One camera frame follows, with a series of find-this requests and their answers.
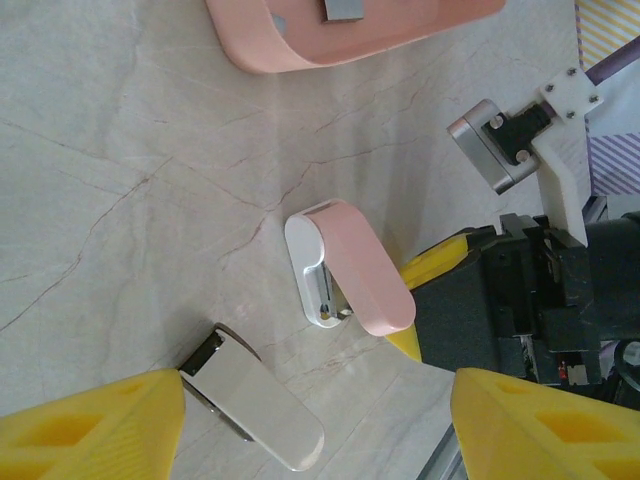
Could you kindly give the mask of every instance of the pink container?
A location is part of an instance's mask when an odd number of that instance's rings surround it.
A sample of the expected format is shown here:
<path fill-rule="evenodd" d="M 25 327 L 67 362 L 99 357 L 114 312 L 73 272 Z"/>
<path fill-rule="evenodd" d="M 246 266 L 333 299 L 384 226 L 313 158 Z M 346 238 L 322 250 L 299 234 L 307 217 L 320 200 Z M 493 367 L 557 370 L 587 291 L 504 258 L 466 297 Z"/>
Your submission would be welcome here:
<path fill-rule="evenodd" d="M 322 23 L 321 0 L 207 0 L 225 52 L 243 70 L 276 73 L 367 57 L 499 11 L 506 0 L 363 0 L 364 19 Z M 284 36 L 272 14 L 286 21 Z"/>

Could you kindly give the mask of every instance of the marble surface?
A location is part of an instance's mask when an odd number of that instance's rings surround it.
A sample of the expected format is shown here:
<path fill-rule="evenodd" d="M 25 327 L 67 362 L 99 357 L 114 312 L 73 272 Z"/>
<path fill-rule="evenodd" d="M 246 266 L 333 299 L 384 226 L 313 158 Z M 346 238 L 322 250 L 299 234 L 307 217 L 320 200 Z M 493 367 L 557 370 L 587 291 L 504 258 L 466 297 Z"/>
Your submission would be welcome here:
<path fill-rule="evenodd" d="M 175 366 L 222 321 L 325 426 L 295 477 L 415 478 L 450 422 L 452 374 L 356 322 L 310 326 L 283 221 L 341 197 L 402 262 L 501 212 L 540 213 L 534 178 L 494 195 L 445 128 L 576 62 L 573 2 L 510 0 L 272 76 L 229 63 L 202 0 L 10 0 L 0 22 L 0 414 Z M 172 478 L 294 476 L 187 408 Z"/>

